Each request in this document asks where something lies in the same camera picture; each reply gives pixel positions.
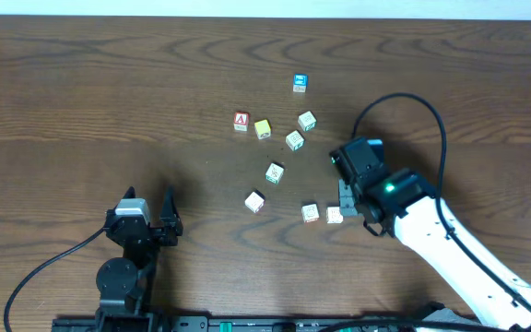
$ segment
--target green component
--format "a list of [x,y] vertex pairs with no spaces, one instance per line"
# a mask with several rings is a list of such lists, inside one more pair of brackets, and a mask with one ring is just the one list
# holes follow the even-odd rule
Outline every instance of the green component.
[[274,183],[274,184],[277,184],[277,181],[276,179],[274,179],[273,177],[270,177],[270,176],[265,176],[265,179],[268,180],[269,182],[271,183]]
[[232,332],[232,323],[220,323],[220,332]]

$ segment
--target cable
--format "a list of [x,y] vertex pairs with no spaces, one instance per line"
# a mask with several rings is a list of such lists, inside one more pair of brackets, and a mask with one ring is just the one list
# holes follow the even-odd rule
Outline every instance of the cable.
[[103,229],[100,229],[99,231],[96,231],[95,233],[93,233],[93,235],[89,236],[86,241],[84,241],[84,242],[74,246],[73,248],[71,248],[71,249],[69,249],[69,250],[67,250],[67,251],[65,251],[65,252],[63,252],[63,253],[61,253],[59,255],[56,255],[55,257],[53,257],[53,258],[47,260],[46,262],[42,263],[39,267],[34,268],[34,270],[32,272],[30,272],[18,284],[18,286],[14,289],[14,292],[12,292],[11,295],[9,296],[9,299],[7,300],[7,304],[6,304],[6,309],[4,310],[4,326],[6,327],[6,332],[12,332],[11,325],[9,324],[9,311],[11,310],[11,304],[14,302],[14,300],[16,299],[16,296],[18,296],[19,291],[21,291],[21,289],[26,285],[26,283],[28,283],[28,281],[30,281],[30,279],[32,279],[32,277],[36,276],[45,267],[49,266],[50,264],[56,262],[57,260],[65,257],[67,255],[73,254],[75,251],[83,248],[88,243],[90,243],[93,240],[95,240],[102,233],[103,233]]
[[339,323],[332,326],[320,329],[318,332],[336,332],[338,330],[350,327],[363,326],[397,326],[397,327],[424,327],[434,328],[439,330],[453,330],[453,331],[467,331],[467,332],[502,332],[507,330],[463,323],[447,323],[447,322],[432,322],[421,321],[414,319],[363,319],[359,321],[352,321],[346,323]]
[[354,130],[351,133],[351,138],[353,139],[356,136],[356,131],[358,130],[358,125],[360,124],[361,119],[366,115],[367,112],[369,112],[372,107],[375,105],[387,101],[392,98],[398,98],[398,97],[404,97],[409,98],[414,101],[418,101],[422,103],[425,107],[427,107],[430,112],[433,114],[433,117],[435,117],[435,121],[438,123],[438,126],[440,127],[440,136],[442,138],[442,153],[440,155],[440,167],[438,169],[438,183],[436,185],[436,195],[435,195],[435,207],[438,213],[438,217],[440,218],[440,221],[442,222],[443,227],[446,229],[446,234],[454,240],[454,242],[458,245],[460,250],[462,250],[466,256],[475,263],[489,278],[491,278],[499,287],[501,287],[507,294],[509,294],[514,301],[516,301],[518,304],[522,305],[530,314],[531,314],[531,304],[528,303],[522,295],[517,293],[515,290],[513,290],[511,287],[507,286],[507,284],[501,280],[493,271],[491,271],[483,262],[480,261],[466,246],[455,233],[455,229],[450,226],[447,222],[445,217],[443,216],[442,212],[442,187],[443,187],[443,170],[445,168],[446,163],[446,148],[447,148],[447,140],[446,140],[446,130],[443,126],[442,117],[438,113],[438,111],[431,106],[431,104],[421,98],[420,96],[417,96],[412,93],[406,93],[406,92],[397,92],[397,93],[391,93],[389,95],[383,96],[379,98],[378,100],[374,101],[370,105],[368,105],[358,116],[356,119],[356,123],[354,124]]

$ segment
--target yellow cube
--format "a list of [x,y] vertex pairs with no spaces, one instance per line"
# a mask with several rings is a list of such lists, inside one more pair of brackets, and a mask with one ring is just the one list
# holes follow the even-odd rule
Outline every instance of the yellow cube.
[[258,121],[255,123],[255,133],[257,138],[264,139],[272,136],[272,129],[269,127],[267,120]]

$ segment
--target wooden table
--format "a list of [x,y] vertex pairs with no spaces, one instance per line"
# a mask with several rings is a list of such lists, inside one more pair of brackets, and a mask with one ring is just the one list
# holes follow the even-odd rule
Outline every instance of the wooden table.
[[[310,76],[291,92],[294,73]],[[360,110],[394,91],[427,98],[448,129],[445,197],[465,225],[531,282],[531,22],[0,17],[0,331],[18,282],[90,236],[129,185],[157,217],[175,188],[180,245],[163,251],[154,303],[216,315],[410,313],[426,301],[471,314],[423,260],[358,219],[304,225],[303,202],[337,204],[328,152]],[[269,119],[270,139],[232,115]],[[291,152],[285,135],[318,119]],[[360,133],[393,169],[432,181],[431,115],[378,106]],[[279,185],[270,161],[285,165]],[[257,188],[257,215],[243,205]],[[100,237],[19,294],[14,331],[98,307]]]

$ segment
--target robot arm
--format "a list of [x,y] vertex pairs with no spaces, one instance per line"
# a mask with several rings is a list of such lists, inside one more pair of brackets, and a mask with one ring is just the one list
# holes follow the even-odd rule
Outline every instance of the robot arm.
[[[531,313],[453,241],[436,209],[435,189],[416,172],[390,173],[380,140],[357,138],[331,153],[353,194],[354,208],[374,235],[389,234],[423,257],[463,298],[485,326],[531,327]],[[442,200],[442,213],[457,239],[495,276],[531,305],[531,286],[489,252]],[[375,231],[371,224],[380,224]]]

